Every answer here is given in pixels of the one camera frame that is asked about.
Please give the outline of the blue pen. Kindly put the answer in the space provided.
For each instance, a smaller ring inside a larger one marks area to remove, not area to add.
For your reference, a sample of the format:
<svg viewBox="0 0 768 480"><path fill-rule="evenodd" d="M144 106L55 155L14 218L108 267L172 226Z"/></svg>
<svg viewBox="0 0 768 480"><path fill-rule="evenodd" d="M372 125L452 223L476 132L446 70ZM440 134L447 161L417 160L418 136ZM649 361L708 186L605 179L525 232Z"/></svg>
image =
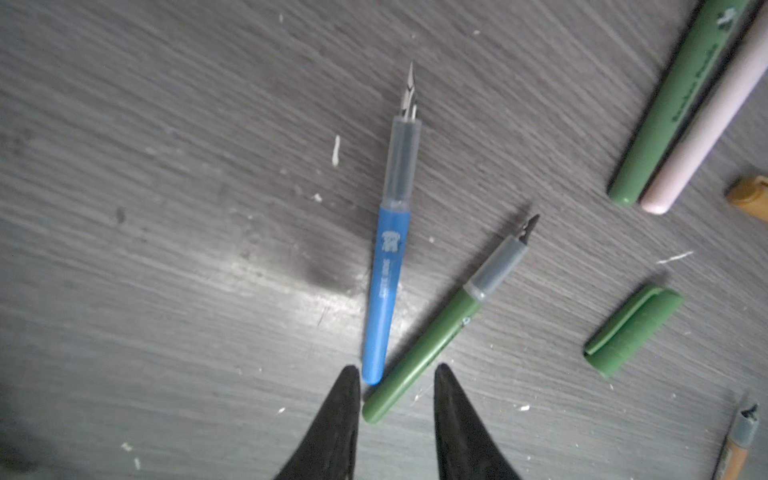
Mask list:
<svg viewBox="0 0 768 480"><path fill-rule="evenodd" d="M362 358L362 379L368 385L378 384L383 376L406 251L422 128L417 110L415 72L410 65L400 110L392 122L378 214Z"/></svg>

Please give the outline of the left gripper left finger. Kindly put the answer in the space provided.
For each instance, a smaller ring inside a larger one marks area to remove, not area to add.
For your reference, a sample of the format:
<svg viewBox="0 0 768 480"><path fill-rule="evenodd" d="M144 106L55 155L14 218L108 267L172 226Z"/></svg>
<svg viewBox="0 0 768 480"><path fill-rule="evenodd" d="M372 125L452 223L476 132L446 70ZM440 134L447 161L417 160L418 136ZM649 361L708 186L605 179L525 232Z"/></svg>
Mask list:
<svg viewBox="0 0 768 480"><path fill-rule="evenodd" d="M360 409L359 370L347 365L275 479L353 479Z"/></svg>

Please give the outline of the green pen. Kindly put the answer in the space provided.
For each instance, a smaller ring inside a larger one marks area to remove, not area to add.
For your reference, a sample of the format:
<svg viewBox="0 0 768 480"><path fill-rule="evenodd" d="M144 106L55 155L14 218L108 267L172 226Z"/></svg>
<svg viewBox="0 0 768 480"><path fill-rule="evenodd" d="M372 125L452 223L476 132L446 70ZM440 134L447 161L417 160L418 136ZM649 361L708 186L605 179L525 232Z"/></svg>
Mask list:
<svg viewBox="0 0 768 480"><path fill-rule="evenodd" d="M489 297L508 279L525 257L538 214L508 236L460 287L414 345L365 400L362 417L369 424L382 420L433 361L467 326Z"/></svg>
<svg viewBox="0 0 768 480"><path fill-rule="evenodd" d="M753 5L740 0L699 3L607 191L614 204L628 206L639 199Z"/></svg>

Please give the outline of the pink pen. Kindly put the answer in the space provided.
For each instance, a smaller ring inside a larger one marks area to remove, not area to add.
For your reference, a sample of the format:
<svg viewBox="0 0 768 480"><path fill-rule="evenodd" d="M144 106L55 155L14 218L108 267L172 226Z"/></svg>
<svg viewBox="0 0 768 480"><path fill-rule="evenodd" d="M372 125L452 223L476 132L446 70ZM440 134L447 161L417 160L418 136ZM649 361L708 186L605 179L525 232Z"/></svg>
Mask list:
<svg viewBox="0 0 768 480"><path fill-rule="evenodd" d="M642 196L642 210L654 215L670 210L766 72L767 6L762 5L717 85Z"/></svg>

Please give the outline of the orange pen cap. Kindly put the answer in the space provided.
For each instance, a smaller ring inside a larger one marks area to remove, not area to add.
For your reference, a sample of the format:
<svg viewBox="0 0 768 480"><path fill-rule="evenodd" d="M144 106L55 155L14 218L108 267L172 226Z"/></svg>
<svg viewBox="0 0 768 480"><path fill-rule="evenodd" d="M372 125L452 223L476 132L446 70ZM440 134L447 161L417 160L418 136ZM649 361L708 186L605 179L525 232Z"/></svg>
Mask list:
<svg viewBox="0 0 768 480"><path fill-rule="evenodd" d="M727 201L755 218L768 222L767 177L741 178L726 194Z"/></svg>

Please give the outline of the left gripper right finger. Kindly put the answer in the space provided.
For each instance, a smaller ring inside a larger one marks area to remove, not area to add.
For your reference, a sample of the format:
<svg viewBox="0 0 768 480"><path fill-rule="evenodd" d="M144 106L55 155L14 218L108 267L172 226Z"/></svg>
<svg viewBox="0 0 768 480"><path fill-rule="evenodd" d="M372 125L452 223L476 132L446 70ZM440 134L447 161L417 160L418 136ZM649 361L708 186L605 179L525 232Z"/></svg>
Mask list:
<svg viewBox="0 0 768 480"><path fill-rule="evenodd" d="M451 368L434 374L434 426L440 479L520 479L494 443Z"/></svg>

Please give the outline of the green pen cap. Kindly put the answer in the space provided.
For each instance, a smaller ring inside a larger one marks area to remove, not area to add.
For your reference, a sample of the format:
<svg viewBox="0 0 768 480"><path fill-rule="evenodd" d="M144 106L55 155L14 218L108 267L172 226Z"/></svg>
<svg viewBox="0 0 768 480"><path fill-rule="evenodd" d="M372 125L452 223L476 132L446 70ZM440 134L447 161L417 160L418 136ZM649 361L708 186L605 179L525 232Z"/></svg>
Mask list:
<svg viewBox="0 0 768 480"><path fill-rule="evenodd" d="M613 376L683 304L684 297L648 284L631 296L586 343L585 360L603 377Z"/></svg>

